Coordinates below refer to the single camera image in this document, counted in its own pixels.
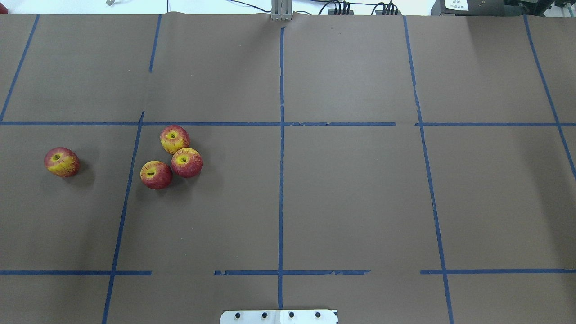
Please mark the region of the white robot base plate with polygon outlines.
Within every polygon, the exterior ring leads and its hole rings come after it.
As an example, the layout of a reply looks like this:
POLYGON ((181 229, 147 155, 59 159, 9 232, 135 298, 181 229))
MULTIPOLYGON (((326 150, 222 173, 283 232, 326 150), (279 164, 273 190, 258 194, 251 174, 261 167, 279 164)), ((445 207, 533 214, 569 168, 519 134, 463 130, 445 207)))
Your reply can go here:
POLYGON ((338 324, 337 310, 229 310, 220 317, 220 324, 338 324))

